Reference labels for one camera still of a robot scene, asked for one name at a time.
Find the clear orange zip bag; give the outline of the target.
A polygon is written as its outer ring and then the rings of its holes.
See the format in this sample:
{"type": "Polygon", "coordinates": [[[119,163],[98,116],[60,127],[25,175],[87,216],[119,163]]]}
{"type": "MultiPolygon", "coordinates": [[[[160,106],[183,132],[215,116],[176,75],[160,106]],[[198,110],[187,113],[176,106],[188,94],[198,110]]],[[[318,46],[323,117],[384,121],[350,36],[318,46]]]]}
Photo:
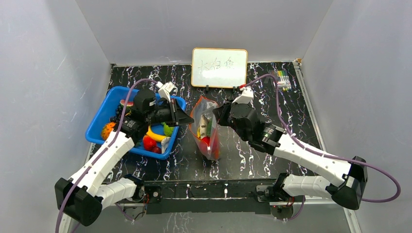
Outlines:
{"type": "Polygon", "coordinates": [[[218,107],[215,101],[201,96],[190,113],[194,122],[189,124],[189,130],[200,153],[211,161],[220,158],[219,126],[213,114],[218,107]]]}

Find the green toy cucumber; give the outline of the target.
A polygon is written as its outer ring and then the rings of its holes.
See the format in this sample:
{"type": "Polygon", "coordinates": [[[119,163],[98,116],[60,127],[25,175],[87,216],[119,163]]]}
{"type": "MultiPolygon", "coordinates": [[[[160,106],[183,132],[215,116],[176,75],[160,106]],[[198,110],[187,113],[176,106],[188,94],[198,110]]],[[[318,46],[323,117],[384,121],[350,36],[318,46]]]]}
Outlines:
{"type": "Polygon", "coordinates": [[[211,120],[208,121],[208,124],[206,126],[206,135],[208,137],[211,137],[212,124],[213,124],[213,120],[211,119],[211,120]]]}

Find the red toy apple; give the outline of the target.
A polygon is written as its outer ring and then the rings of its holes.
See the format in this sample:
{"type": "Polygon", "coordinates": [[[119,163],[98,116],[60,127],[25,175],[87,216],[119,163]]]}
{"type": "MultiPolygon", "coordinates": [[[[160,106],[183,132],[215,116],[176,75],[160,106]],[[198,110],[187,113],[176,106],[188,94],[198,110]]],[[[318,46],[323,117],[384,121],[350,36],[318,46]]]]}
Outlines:
{"type": "Polygon", "coordinates": [[[210,137],[205,136],[201,139],[202,142],[205,143],[205,145],[209,146],[210,145],[210,137]]]}

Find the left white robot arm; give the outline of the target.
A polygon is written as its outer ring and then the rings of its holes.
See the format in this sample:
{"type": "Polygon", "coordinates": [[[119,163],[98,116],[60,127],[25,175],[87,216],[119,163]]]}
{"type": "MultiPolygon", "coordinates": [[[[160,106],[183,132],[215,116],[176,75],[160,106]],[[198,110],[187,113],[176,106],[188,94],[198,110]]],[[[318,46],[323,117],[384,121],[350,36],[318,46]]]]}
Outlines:
{"type": "Polygon", "coordinates": [[[84,226],[96,221],[106,207],[130,198],[143,200],[143,181],[133,175],[104,184],[108,173],[128,152],[155,157],[144,148],[136,148],[148,130],[161,123],[175,129],[190,124],[193,119],[186,113],[186,102],[181,97],[167,96],[151,90],[121,88],[119,94],[112,88],[103,101],[98,115],[105,110],[116,110],[117,120],[108,137],[101,141],[99,150],[68,179],[59,179],[55,186],[58,220],[68,215],[84,226]]]}

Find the grey toy fish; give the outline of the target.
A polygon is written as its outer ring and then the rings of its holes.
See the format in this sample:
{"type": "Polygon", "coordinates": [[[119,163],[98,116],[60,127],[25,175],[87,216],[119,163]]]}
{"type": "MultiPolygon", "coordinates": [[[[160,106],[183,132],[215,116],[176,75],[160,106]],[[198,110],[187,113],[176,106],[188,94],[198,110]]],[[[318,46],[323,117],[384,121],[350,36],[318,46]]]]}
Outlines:
{"type": "Polygon", "coordinates": [[[203,137],[206,136],[206,126],[208,124],[208,121],[209,120],[205,115],[201,115],[200,123],[199,123],[199,126],[198,126],[198,132],[197,132],[198,137],[200,139],[202,139],[203,137]]]}

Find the orange toy carrot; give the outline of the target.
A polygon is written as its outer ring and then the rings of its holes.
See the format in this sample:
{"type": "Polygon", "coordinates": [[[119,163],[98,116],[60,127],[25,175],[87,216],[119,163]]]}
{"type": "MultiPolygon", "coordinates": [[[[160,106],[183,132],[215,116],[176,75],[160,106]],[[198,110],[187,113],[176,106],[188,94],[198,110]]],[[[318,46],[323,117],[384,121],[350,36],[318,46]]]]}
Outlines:
{"type": "Polygon", "coordinates": [[[212,159],[218,160],[220,157],[220,142],[218,129],[216,128],[213,128],[211,132],[210,147],[212,159]]]}

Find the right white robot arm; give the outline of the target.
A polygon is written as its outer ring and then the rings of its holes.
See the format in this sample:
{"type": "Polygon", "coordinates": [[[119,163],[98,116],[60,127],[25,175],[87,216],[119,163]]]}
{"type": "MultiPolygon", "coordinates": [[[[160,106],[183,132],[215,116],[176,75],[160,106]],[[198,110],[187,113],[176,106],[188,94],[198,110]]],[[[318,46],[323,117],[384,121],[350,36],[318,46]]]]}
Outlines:
{"type": "Polygon", "coordinates": [[[281,173],[272,187],[257,188],[259,201],[312,196],[331,199],[347,209],[359,209],[367,183],[364,159],[356,156],[347,162],[336,156],[327,158],[324,151],[294,141],[285,129],[263,121],[249,104],[225,103],[212,112],[218,125],[232,128],[255,150],[287,159],[316,173],[316,176],[281,173]]]}

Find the green toy cabbage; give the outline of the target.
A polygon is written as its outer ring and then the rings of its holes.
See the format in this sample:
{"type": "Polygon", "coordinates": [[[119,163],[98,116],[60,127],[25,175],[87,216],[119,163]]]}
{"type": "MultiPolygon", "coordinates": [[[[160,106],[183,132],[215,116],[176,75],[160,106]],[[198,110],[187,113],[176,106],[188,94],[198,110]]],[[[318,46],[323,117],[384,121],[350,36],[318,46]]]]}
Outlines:
{"type": "Polygon", "coordinates": [[[174,131],[174,127],[167,125],[166,123],[162,123],[163,125],[163,133],[166,137],[171,137],[174,131]]]}

